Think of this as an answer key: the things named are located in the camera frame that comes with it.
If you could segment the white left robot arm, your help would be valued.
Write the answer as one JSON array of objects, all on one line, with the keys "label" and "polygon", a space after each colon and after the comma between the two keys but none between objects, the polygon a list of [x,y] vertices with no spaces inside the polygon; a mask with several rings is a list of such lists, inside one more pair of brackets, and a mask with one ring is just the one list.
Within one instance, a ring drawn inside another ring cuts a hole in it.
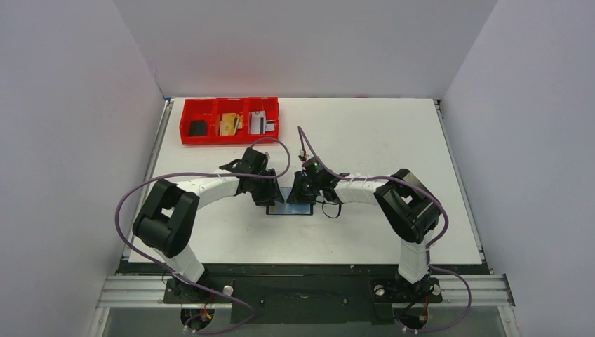
[{"label": "white left robot arm", "polygon": [[222,165],[211,176],[153,184],[133,223],[133,234],[154,249],[173,271],[184,277],[182,293],[193,302],[204,300],[209,282],[206,268],[189,245],[199,209],[227,197],[248,193],[257,206],[273,206],[284,198],[268,156],[247,148],[240,159]]}]

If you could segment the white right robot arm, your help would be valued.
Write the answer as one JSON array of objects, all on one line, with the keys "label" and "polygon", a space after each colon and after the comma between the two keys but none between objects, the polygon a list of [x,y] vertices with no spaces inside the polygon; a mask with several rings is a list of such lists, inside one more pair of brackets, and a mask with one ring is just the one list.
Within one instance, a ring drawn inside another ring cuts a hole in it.
[{"label": "white right robot arm", "polygon": [[423,292],[422,280],[429,275],[429,242],[441,212],[431,192],[408,169],[378,177],[336,174],[311,158],[294,173],[287,202],[379,206],[401,240],[397,293],[412,300]]}]

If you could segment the navy blue card holder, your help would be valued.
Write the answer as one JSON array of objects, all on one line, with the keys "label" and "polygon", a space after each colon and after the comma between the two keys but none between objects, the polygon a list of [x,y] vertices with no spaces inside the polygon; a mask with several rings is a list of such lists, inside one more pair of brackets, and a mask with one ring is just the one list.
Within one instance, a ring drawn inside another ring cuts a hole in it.
[{"label": "navy blue card holder", "polygon": [[268,216],[312,216],[314,214],[313,204],[288,203],[290,187],[281,187],[281,196],[285,202],[275,202],[273,206],[267,206],[265,214]]}]

